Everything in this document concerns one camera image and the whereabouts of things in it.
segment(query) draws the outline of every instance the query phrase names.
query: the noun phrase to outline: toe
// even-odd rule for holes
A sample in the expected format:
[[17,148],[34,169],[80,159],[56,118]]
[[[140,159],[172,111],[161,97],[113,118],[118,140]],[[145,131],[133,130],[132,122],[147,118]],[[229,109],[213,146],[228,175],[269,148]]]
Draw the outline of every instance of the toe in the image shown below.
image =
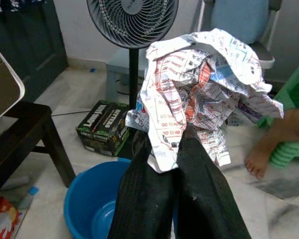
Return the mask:
[[251,172],[254,168],[254,165],[252,164],[252,162],[248,162],[246,165],[246,168],[248,170],[248,172]]
[[265,172],[263,170],[259,170],[256,174],[256,177],[258,179],[262,179],[264,177],[264,175],[265,175]]
[[245,167],[248,169],[250,167],[252,167],[252,163],[251,161],[245,161]]
[[248,162],[250,162],[250,159],[249,159],[249,157],[245,158],[245,160],[244,160],[244,161],[245,161],[245,164],[246,164],[246,163],[248,163]]
[[257,169],[255,167],[253,167],[253,169],[250,171],[250,174],[255,176],[257,173]]

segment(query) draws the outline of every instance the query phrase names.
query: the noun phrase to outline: marble floor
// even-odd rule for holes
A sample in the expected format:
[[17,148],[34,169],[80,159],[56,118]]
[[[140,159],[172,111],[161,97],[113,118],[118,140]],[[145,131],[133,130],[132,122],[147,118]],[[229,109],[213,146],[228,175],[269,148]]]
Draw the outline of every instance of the marble floor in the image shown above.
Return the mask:
[[[85,150],[75,126],[100,99],[104,99],[106,72],[66,69],[36,101],[49,105],[66,152],[76,174],[101,162],[116,158]],[[116,95],[120,102],[128,97]],[[0,132],[13,123],[0,119]],[[232,163],[223,166],[237,205],[253,239],[299,239],[299,160],[285,169],[269,167],[264,180],[251,177],[243,160],[263,132],[252,127],[229,127],[227,143]],[[31,153],[12,177],[28,175],[31,185],[39,188],[16,236],[18,239],[70,239],[63,218],[64,187],[48,155]],[[21,197],[29,185],[15,189]]]

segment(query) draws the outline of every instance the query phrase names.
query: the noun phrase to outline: wooden stool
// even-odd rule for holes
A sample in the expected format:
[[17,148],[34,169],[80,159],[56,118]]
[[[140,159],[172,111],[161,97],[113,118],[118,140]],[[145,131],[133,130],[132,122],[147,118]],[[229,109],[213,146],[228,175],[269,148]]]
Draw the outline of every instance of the wooden stool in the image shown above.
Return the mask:
[[[64,185],[69,187],[75,173],[51,113],[48,106],[19,102],[5,114],[18,120],[0,135],[0,188],[30,152],[50,154]],[[45,147],[36,146],[41,139]]]

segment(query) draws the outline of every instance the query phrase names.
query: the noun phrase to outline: standing fan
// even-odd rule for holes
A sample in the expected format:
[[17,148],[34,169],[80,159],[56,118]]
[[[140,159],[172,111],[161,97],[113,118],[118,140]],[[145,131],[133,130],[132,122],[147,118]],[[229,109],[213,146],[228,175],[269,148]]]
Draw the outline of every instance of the standing fan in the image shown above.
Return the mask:
[[176,17],[178,0],[87,0],[101,34],[130,51],[130,107],[136,107],[139,49],[162,39]]

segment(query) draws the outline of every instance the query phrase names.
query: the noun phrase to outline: blue plastic basin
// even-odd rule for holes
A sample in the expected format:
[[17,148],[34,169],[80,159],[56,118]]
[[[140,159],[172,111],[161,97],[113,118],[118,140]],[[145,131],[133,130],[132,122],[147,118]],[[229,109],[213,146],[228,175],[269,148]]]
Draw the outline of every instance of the blue plastic basin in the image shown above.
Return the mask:
[[67,227],[75,239],[106,239],[112,223],[120,179],[128,162],[106,162],[71,183],[64,203]]

